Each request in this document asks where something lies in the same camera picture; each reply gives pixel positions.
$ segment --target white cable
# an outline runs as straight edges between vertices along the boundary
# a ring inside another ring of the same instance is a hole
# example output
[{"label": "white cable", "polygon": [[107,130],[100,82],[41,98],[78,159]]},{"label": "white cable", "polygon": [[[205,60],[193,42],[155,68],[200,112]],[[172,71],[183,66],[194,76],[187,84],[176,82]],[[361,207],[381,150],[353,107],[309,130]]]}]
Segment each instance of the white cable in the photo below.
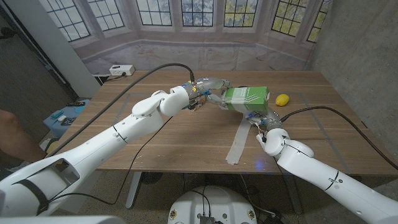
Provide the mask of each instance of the white cable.
[{"label": "white cable", "polygon": [[243,181],[243,184],[244,184],[244,188],[246,189],[246,193],[248,194],[249,201],[250,201],[251,205],[253,205],[253,206],[256,207],[257,209],[260,209],[260,210],[263,211],[263,212],[270,213],[270,214],[272,215],[272,217],[275,217],[276,214],[275,214],[274,212],[270,212],[270,211],[268,211],[268,210],[262,209],[262,208],[258,207],[257,205],[253,204],[253,202],[252,202],[251,199],[250,199],[248,187],[247,187],[247,185],[246,185],[246,182],[245,182],[244,179],[243,179],[242,174],[241,174],[241,177],[242,177],[242,181]]}]

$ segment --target white tape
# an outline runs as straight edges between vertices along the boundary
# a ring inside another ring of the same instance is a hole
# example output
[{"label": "white tape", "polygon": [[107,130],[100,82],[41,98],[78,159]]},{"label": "white tape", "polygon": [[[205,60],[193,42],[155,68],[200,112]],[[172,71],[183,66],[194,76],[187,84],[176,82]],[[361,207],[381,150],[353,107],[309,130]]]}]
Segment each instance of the white tape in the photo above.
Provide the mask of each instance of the white tape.
[{"label": "white tape", "polygon": [[250,127],[251,124],[247,121],[246,116],[243,115],[241,124],[235,134],[234,143],[232,143],[231,149],[225,158],[228,164],[238,164],[243,153],[244,145],[246,144],[246,139],[248,138]]}]

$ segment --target person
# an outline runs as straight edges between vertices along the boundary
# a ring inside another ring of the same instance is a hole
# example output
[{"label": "person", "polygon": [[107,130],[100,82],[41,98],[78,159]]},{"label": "person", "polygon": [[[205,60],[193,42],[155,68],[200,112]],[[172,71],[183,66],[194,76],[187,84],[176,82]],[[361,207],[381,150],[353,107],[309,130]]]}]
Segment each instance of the person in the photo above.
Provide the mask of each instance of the person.
[{"label": "person", "polygon": [[0,180],[10,175],[13,167],[37,162],[47,155],[24,131],[17,116],[4,110],[0,110],[0,151]]}]

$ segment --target backdrop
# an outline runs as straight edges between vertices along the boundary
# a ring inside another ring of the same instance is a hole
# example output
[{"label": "backdrop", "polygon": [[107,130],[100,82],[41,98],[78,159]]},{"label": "backdrop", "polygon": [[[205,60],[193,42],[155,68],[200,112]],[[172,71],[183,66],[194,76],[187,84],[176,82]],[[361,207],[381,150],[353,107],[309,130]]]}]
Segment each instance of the backdrop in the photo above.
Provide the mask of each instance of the backdrop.
[{"label": "backdrop", "polygon": [[303,70],[330,0],[40,0],[92,74],[150,70]]}]

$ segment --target green box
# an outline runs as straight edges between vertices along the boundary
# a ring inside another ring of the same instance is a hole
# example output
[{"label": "green box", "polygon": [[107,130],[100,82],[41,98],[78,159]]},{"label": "green box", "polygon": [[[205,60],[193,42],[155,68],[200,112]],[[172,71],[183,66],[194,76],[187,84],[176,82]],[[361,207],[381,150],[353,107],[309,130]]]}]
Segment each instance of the green box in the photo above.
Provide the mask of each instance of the green box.
[{"label": "green box", "polygon": [[266,111],[269,90],[266,86],[230,88],[226,91],[223,101],[229,110],[239,112]]}]

